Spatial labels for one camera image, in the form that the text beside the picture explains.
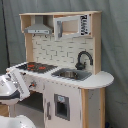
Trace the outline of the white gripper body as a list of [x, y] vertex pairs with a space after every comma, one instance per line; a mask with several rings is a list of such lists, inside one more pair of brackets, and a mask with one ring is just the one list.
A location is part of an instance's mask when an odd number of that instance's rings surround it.
[[20, 92], [20, 99], [23, 100], [30, 96], [30, 92], [22, 78], [18, 69], [12, 69], [7, 72], [7, 74], [11, 77], [11, 81], [15, 85], [16, 89]]

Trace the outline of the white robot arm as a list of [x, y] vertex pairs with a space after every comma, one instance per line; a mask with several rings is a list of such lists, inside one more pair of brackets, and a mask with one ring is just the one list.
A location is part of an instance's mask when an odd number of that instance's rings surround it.
[[[30, 96], [30, 92], [17, 69], [0, 76], [0, 103], [14, 105]], [[0, 128], [32, 128], [33, 123], [24, 115], [0, 116]]]

